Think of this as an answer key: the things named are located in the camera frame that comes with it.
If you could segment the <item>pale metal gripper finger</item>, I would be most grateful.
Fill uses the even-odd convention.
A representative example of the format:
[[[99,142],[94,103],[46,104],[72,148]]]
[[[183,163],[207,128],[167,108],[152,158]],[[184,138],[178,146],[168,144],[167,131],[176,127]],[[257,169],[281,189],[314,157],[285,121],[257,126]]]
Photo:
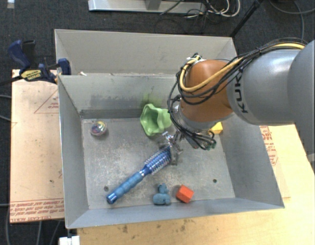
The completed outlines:
[[[182,154],[183,150],[180,149],[171,149],[171,165],[178,165],[178,161]]]
[[[174,136],[169,133],[162,134],[162,144],[161,148],[171,148],[174,146]]]

